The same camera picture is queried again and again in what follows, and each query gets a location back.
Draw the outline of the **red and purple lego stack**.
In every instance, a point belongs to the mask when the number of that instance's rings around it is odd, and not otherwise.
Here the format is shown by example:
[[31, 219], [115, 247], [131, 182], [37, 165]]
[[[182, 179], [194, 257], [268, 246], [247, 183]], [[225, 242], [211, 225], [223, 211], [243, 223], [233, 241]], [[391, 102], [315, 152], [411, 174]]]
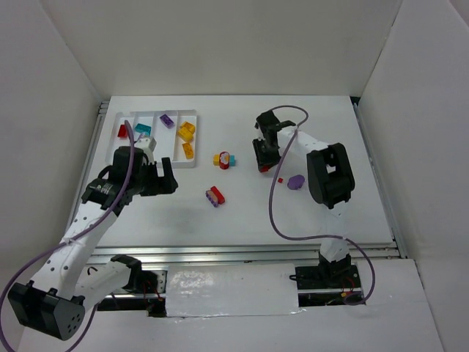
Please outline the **red and purple lego stack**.
[[217, 208], [219, 205], [223, 205], [226, 201], [224, 195], [216, 186], [212, 186], [211, 188], [207, 189], [205, 191], [205, 196], [215, 208]]

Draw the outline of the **yellow round printed lego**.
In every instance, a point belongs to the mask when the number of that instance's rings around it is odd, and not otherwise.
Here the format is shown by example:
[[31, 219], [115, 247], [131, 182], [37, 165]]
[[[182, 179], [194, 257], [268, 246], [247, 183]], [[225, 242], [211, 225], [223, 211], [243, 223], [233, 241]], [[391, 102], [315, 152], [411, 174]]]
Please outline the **yellow round printed lego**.
[[190, 143], [193, 140], [193, 133], [185, 127], [181, 127], [177, 134], [186, 143]]

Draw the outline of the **teal lego brick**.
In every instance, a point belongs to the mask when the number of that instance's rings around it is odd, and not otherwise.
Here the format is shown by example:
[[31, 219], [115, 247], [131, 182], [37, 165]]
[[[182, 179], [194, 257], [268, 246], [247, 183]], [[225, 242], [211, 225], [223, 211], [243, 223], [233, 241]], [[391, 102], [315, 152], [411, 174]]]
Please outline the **teal lego brick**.
[[135, 131], [138, 132], [138, 133], [145, 133], [147, 135], [150, 135], [151, 134], [151, 126], [138, 123], [135, 126]]

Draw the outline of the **purple lego plate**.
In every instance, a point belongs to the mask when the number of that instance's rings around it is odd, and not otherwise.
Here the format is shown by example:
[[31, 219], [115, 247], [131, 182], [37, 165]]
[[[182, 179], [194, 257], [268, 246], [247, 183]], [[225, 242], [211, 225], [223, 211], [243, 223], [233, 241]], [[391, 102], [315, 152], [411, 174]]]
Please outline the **purple lego plate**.
[[174, 121], [167, 114], [162, 114], [159, 119], [168, 129], [174, 127]]

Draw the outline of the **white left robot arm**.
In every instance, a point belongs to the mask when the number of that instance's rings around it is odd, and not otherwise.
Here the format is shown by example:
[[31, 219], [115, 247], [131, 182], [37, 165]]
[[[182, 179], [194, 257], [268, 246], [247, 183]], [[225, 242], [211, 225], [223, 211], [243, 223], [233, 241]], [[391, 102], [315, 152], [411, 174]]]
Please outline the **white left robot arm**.
[[70, 339], [84, 321], [86, 311], [115, 290], [141, 293], [155, 287], [157, 274], [145, 271], [140, 260], [113, 256], [93, 274], [82, 278], [100, 239], [135, 196], [173, 194], [177, 187], [171, 160], [162, 158], [163, 175], [149, 152], [119, 147], [82, 195], [73, 223], [43, 267], [26, 283], [15, 283], [7, 297], [18, 322], [59, 340]]

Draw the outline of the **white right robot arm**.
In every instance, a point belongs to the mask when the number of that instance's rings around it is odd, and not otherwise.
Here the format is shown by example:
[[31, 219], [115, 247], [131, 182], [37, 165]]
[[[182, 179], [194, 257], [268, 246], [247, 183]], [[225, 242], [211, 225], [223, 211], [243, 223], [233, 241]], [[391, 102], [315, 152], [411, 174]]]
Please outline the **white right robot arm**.
[[[306, 162], [306, 182], [312, 199], [333, 211], [337, 206], [350, 201], [355, 189], [355, 178], [345, 146], [341, 143], [328, 144], [300, 130], [305, 122], [280, 121], [274, 114], [278, 109], [306, 110], [297, 106], [283, 105], [261, 113], [254, 127], [259, 137], [252, 141], [258, 171], [267, 172], [273, 167], [278, 176], [288, 154], [293, 152]], [[340, 235], [310, 235], [303, 240], [320, 239], [317, 277], [334, 279], [351, 267], [348, 249], [350, 241]]]

